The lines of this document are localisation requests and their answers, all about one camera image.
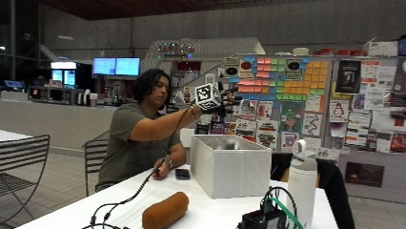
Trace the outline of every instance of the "bulletin board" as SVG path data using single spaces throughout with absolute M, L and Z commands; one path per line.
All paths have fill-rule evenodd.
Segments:
M 229 128 L 224 134 L 243 135 L 275 154 L 292 153 L 296 139 L 305 139 L 316 156 L 339 164 L 351 195 L 405 202 L 406 183 L 400 180 L 406 174 L 406 125 L 405 121 L 400 124 L 403 120 L 395 124 L 388 99 L 393 92 L 401 94 L 396 111 L 406 111 L 404 63 L 401 57 L 241 54 L 227 58 L 190 86 L 223 81 L 240 88 L 236 95 L 243 96 L 243 105 L 226 120 L 229 126 L 215 127 L 215 134 Z M 391 144 L 395 139 L 397 151 Z M 353 176 L 349 171 L 359 170 L 365 181 L 348 177 Z

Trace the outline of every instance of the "screen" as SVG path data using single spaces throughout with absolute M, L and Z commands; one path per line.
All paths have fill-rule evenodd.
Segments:
M 60 80 L 63 82 L 63 70 L 52 70 L 52 80 Z
M 23 84 L 21 81 L 14 81 L 14 80 L 5 80 L 6 86 L 9 86 L 10 88 L 24 88 Z
M 116 74 L 140 75 L 140 58 L 118 58 Z
M 75 71 L 74 70 L 67 70 L 66 71 L 66 81 L 64 84 L 67 85 L 75 85 Z
M 116 58 L 95 58 L 95 74 L 116 74 Z

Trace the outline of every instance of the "ceiling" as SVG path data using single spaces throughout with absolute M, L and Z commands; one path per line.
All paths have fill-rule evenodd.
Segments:
M 241 9 L 325 0 L 36 0 L 86 20 Z

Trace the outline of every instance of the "olive green t-shirt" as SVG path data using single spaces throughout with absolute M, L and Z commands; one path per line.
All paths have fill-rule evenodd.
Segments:
M 128 139 L 138 122 L 144 118 L 156 119 L 158 117 L 147 117 L 138 103 L 124 104 L 118 108 L 111 124 L 107 157 L 100 168 L 98 185 L 119 183 L 142 174 L 154 167 L 156 160 L 168 153 L 168 149 L 180 143 L 179 133 L 170 146 L 170 137 L 156 141 Z

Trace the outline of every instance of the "green cable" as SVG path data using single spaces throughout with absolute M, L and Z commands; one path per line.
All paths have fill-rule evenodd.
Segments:
M 276 201 L 276 203 L 281 206 L 283 211 L 287 213 L 288 217 L 292 219 L 292 221 L 295 222 L 296 226 L 299 227 L 299 229 L 305 229 L 300 220 L 293 216 L 293 214 L 291 213 L 291 211 L 288 210 L 288 208 L 284 206 L 284 204 L 280 202 L 280 200 L 277 198 L 269 198 L 273 201 Z

